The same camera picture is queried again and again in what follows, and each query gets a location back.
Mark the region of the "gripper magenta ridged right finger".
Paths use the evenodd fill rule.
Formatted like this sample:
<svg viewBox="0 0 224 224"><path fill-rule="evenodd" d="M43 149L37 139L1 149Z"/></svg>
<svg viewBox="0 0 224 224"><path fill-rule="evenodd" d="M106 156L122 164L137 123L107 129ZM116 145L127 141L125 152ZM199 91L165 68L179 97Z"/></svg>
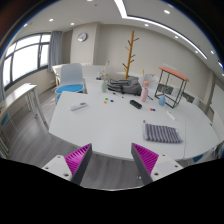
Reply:
<svg viewBox="0 0 224 224"><path fill-rule="evenodd" d="M151 178L151 173L159 155L136 143L131 145L131 154L134 158L143 184L147 185L152 183L153 180Z"/></svg>

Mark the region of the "gripper magenta ridged left finger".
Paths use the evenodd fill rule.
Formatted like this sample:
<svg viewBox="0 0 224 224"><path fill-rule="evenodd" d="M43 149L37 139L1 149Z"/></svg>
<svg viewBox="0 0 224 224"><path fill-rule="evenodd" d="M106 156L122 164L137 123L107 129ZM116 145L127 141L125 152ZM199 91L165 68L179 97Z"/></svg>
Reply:
<svg viewBox="0 0 224 224"><path fill-rule="evenodd" d="M91 156L92 144L87 144L65 157L65 161L72 173L71 181L76 185L81 183Z"/></svg>

